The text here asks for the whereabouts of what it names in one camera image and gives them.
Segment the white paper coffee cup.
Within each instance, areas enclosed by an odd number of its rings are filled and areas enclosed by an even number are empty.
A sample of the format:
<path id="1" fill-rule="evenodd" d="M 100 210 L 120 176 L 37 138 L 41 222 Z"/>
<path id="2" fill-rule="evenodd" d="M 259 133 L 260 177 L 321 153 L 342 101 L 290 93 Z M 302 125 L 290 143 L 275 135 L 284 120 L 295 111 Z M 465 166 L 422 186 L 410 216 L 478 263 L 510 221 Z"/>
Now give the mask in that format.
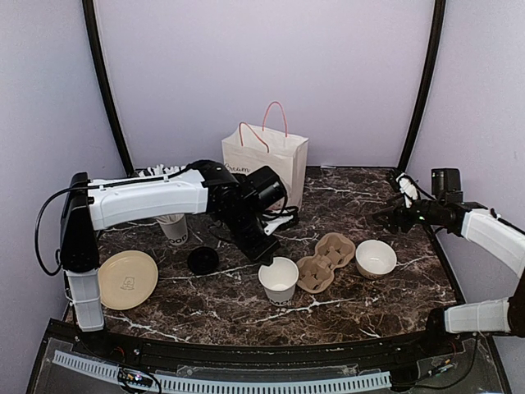
<path id="1" fill-rule="evenodd" d="M 260 266 L 258 280 L 270 303 L 284 306 L 290 303 L 294 295 L 299 280 L 299 269 L 291 259 L 275 257 L 271 265 Z"/>

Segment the black plastic cup lid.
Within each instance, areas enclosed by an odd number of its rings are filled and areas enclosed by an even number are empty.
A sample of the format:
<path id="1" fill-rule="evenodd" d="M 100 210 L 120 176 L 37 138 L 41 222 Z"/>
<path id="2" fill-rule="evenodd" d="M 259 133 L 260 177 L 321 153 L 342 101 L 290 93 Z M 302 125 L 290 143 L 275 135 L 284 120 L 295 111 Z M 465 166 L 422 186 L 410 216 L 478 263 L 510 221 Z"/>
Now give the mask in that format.
<path id="1" fill-rule="evenodd" d="M 219 256 L 213 248 L 201 246 L 190 252 L 187 265 L 196 276 L 208 275 L 217 270 Z"/>

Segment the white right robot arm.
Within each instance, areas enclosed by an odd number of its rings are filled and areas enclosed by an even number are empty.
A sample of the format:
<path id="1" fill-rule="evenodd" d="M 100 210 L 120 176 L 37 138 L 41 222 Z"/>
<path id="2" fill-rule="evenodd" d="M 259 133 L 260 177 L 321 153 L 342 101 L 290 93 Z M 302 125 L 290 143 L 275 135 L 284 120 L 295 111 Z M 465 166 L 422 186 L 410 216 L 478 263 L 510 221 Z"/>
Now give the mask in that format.
<path id="1" fill-rule="evenodd" d="M 450 334 L 464 332 L 524 337 L 524 230 L 493 208 L 465 202 L 457 168 L 433 169 L 430 194 L 403 172 L 393 173 L 389 182 L 400 196 L 372 215 L 387 231 L 407 233 L 416 225 L 443 229 L 480 246 L 518 278 L 508 298 L 433 309 L 427 331 L 418 339 L 419 350 L 427 356 L 438 355 L 449 345 Z"/>

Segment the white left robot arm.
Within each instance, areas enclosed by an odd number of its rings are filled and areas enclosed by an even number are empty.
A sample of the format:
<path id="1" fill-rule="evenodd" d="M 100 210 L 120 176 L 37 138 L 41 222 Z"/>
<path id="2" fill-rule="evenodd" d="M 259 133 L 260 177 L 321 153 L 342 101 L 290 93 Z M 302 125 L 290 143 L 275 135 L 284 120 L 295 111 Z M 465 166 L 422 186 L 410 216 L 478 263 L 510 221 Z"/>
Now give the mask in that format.
<path id="1" fill-rule="evenodd" d="M 232 174 L 211 160 L 198 160 L 171 174 L 112 181 L 91 181 L 87 173 L 79 172 L 68 188 L 48 201 L 61 195 L 66 199 L 55 253 L 57 268 L 46 273 L 66 274 L 83 343 L 98 358 L 110 357 L 116 341 L 103 330 L 97 232 L 134 220 L 206 213 L 226 226 L 231 242 L 249 261 L 269 265 L 280 246 L 274 231 L 297 218 L 294 208 L 272 211 L 288 196 L 270 167 L 249 175 Z"/>

